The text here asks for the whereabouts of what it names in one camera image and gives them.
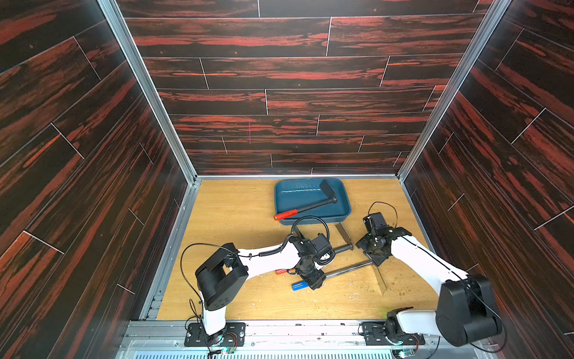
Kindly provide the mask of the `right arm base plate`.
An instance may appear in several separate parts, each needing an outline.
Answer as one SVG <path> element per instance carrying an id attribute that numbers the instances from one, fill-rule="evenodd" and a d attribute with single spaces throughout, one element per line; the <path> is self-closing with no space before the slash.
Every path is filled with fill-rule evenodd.
<path id="1" fill-rule="evenodd" d="M 357 333 L 362 336 L 368 346 L 421 346 L 425 344 L 424 337 L 418 334 L 406 334 L 394 323 L 363 322 L 359 324 Z"/>

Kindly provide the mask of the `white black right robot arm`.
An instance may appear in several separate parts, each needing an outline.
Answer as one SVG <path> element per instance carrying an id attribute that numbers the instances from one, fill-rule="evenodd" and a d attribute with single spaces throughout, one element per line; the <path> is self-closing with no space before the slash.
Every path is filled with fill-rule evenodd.
<path id="1" fill-rule="evenodd" d="M 411 232 L 388 225 L 379 212 L 367 215 L 363 222 L 366 235 L 357 247 L 375 266 L 394 257 L 408 265 L 439 296 L 435 310 L 399 308 L 388 312 L 384 333 L 389 342 L 402 344 L 410 335 L 429 334 L 461 347 L 503 332 L 504 323 L 487 278 L 469 275 L 446 262 Z"/>

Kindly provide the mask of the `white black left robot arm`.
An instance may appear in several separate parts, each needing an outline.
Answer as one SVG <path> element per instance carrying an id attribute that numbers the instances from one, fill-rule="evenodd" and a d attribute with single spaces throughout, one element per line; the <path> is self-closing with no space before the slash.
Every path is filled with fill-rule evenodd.
<path id="1" fill-rule="evenodd" d="M 246 281 L 286 269 L 315 290 L 326 278 L 323 268 L 335 257 L 336 251 L 322 233 L 313 240 L 290 233 L 282 244 L 267 248 L 240 250 L 232 243 L 221 246 L 195 272 L 206 335 L 213 338 L 224 333 L 226 307 Z"/>

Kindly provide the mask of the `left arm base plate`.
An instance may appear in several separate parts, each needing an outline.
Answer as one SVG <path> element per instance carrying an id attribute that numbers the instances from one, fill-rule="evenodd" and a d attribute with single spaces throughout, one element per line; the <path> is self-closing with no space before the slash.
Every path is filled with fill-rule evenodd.
<path id="1" fill-rule="evenodd" d="M 207 334 L 202 323 L 189 323 L 186 327 L 184 347 L 241 347 L 245 344 L 246 324 L 227 322 L 215 334 Z"/>

